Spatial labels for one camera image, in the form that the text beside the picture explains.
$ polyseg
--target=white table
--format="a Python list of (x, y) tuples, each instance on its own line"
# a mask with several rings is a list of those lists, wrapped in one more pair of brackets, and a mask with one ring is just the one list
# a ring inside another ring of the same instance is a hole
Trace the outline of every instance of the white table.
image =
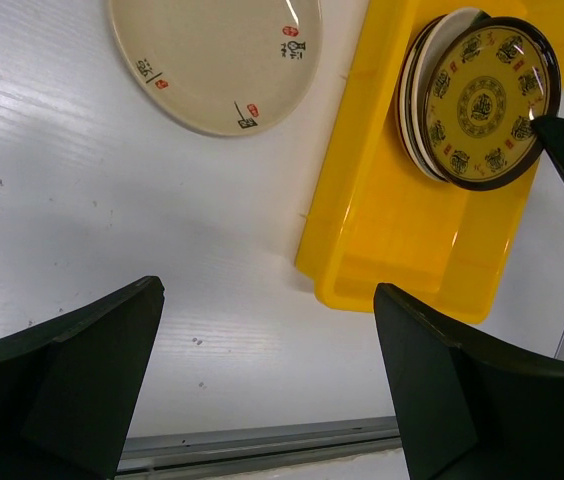
[[(392, 415), (373, 317), (322, 306), (293, 267), (366, 5), (323, 0), (309, 95), (224, 140), (136, 87), (103, 1), (1, 0), (0, 337), (159, 275), (131, 436)], [(549, 355), (564, 330), (564, 186), (547, 161), (482, 328)]]

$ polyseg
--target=plate rim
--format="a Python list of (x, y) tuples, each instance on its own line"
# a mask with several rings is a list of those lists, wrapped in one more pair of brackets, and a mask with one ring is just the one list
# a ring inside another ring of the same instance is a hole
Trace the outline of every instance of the plate rim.
[(412, 135), (410, 133), (415, 132), (416, 126), (413, 123), (413, 119), (410, 118), (409, 122), (409, 110), (410, 110), (410, 92), (412, 89), (412, 84), (409, 84), (408, 79), (410, 74), (414, 71), (414, 65), (417, 62), (419, 54), (422, 52), (422, 47), (426, 42), (426, 39), (434, 30), (436, 25), (444, 19), (445, 15), (434, 18), (429, 23), (427, 23), (424, 28), (418, 33), (408, 51), (408, 55), (404, 64), (402, 66), (402, 73), (400, 74), (400, 82), (398, 83), (398, 108), (397, 108), (397, 123), (398, 131), (402, 139), (402, 143), (407, 150), (410, 160), (415, 164), (418, 169), (424, 173), (431, 180), (437, 182), (447, 183), (446, 178), (441, 174), (438, 174), (433, 170), (430, 165), (425, 161), (422, 151), (420, 151), (413, 142)]

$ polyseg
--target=plate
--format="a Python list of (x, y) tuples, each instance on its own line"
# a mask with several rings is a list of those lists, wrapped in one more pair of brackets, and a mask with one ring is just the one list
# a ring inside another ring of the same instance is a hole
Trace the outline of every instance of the plate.
[(424, 161), (438, 176), (444, 178), (443, 173), (428, 155), (421, 129), (424, 126), (424, 102), (426, 90), (442, 55), (449, 46), (472, 25), (491, 18), (486, 12), (479, 8), (460, 8), (451, 12), (430, 32), (422, 51), (415, 63), (413, 84), (411, 86), (411, 118), (414, 119), (414, 137), (418, 149), (422, 152)]
[(435, 68), (425, 102), (427, 151), (458, 186), (502, 187), (542, 151), (530, 121), (556, 115), (559, 104), (560, 71), (544, 35), (520, 19), (485, 20)]
[(319, 0), (109, 0), (140, 87), (195, 130), (261, 132), (308, 91), (322, 44)]
[(397, 112), (400, 137), (402, 138), (402, 143), (404, 144), (406, 151), (415, 166), (432, 180), (446, 182), (446, 179), (442, 176), (442, 174), (436, 172), (437, 168), (435, 170), (432, 169), (430, 164), (425, 161), (423, 151), (418, 149), (415, 141), (415, 132), (413, 131), (413, 119), (411, 117), (411, 86), (413, 85), (413, 75), (415, 74), (415, 60), (421, 52), (427, 36), (442, 18), (443, 17), (436, 18), (424, 27), (413, 42), (413, 46), (411, 47), (409, 55), (404, 62), (404, 66), (402, 67), (402, 77), (398, 89)]

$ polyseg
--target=cream plate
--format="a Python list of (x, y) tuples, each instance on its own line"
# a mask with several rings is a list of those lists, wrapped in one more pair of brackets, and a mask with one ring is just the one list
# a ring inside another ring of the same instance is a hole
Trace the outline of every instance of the cream plate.
[(319, 0), (109, 0), (118, 46), (158, 105), (202, 132), (261, 132), (309, 89)]

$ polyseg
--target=yellow tray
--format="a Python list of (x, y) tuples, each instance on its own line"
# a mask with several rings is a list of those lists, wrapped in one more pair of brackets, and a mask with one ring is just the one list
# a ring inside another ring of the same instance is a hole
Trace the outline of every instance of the yellow tray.
[[(296, 266), (332, 308), (372, 311), (380, 282), (467, 323), (487, 316), (537, 168), (469, 192), (432, 182), (401, 144), (393, 101), (407, 47), (456, 0), (371, 0)], [(536, 25), (564, 82), (564, 0), (478, 0), (492, 16)]]

